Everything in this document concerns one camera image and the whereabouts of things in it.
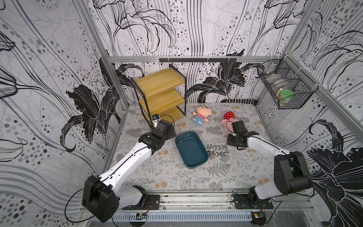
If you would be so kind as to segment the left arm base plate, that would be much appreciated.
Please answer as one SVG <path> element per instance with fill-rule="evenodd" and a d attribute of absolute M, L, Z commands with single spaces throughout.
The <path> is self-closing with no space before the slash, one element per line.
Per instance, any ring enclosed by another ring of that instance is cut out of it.
<path fill-rule="evenodd" d="M 160 195 L 148 194 L 146 196 L 142 196 L 141 201 L 137 205 L 125 207 L 123 210 L 155 211 L 159 210 L 159 205 Z"/>

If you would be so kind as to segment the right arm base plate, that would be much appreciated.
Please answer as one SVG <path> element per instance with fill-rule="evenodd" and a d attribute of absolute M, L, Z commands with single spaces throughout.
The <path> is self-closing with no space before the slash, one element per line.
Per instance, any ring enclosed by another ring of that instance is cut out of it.
<path fill-rule="evenodd" d="M 273 209 L 273 204 L 271 200 L 261 200 L 254 195 L 247 194 L 232 194 L 231 200 L 238 210 L 244 209 L 256 209 L 256 210 L 266 210 Z"/>

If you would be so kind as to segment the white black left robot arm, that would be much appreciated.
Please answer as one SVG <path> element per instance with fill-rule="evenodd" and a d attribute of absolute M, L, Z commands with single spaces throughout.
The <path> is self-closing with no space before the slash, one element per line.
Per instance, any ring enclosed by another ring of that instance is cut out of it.
<path fill-rule="evenodd" d="M 175 122 L 158 120 L 152 131 L 139 138 L 138 142 L 117 164 L 100 176 L 91 176 L 85 181 L 82 205 L 102 223 L 107 222 L 118 209 L 149 209 L 147 192 L 141 186 L 122 189 L 126 179 L 165 142 L 176 136 Z"/>

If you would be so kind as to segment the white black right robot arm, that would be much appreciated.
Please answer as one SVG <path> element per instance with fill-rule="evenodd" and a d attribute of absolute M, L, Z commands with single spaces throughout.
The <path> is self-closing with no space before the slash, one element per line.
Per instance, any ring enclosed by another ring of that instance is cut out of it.
<path fill-rule="evenodd" d="M 299 151 L 289 151 L 265 140 L 255 131 L 248 131 L 243 121 L 232 123 L 232 134 L 227 137 L 227 145 L 238 150 L 253 149 L 274 164 L 273 180 L 250 188 L 251 202 L 273 197 L 295 194 L 313 188 L 313 180 L 304 155 Z"/>

